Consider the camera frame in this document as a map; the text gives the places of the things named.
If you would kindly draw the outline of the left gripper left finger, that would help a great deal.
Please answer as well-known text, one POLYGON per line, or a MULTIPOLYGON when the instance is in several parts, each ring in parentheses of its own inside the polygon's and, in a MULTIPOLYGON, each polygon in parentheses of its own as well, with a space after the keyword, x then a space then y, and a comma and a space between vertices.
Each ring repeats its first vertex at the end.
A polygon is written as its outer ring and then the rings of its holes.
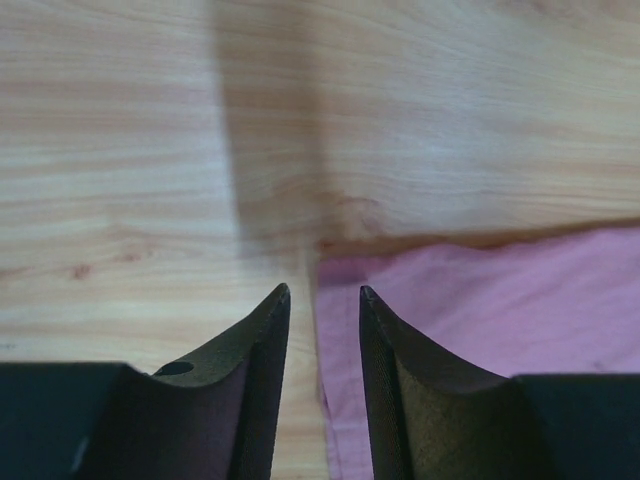
POLYGON ((5 479, 267 479, 291 294, 153 374, 126 363, 5 363, 5 479))

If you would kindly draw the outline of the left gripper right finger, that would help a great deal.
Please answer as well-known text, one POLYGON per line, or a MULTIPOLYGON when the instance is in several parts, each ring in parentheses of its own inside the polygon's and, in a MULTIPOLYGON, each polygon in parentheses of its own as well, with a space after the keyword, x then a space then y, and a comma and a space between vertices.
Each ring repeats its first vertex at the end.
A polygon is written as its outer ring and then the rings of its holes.
POLYGON ((359 339, 378 479, 635 479, 635 374, 503 377, 360 290, 359 339))

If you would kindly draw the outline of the pink t shirt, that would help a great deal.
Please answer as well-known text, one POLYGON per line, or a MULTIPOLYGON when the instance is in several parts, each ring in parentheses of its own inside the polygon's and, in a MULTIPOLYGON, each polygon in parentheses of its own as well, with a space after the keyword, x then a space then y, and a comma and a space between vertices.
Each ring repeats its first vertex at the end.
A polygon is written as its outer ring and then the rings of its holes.
POLYGON ((334 479, 373 475, 359 291, 494 373, 639 369, 639 232, 600 229, 493 250, 436 245, 318 268, 319 382, 334 479))

